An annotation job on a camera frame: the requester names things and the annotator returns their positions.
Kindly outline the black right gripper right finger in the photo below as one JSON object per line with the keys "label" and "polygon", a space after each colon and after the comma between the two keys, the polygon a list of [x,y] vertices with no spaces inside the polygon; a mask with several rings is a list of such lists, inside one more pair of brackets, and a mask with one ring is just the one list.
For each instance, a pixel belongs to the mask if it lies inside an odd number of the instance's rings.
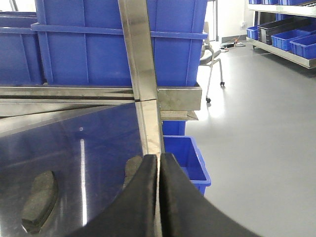
{"label": "black right gripper right finger", "polygon": [[171,153],[160,156],[159,202],[165,237],[255,237],[211,204]]}

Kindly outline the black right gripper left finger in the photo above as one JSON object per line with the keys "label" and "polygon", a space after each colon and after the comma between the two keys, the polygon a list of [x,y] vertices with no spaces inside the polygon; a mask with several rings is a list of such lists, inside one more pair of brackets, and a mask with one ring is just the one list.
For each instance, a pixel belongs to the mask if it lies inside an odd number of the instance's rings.
{"label": "black right gripper left finger", "polygon": [[135,175],[113,203],[73,237],[153,237],[157,156],[145,155]]}

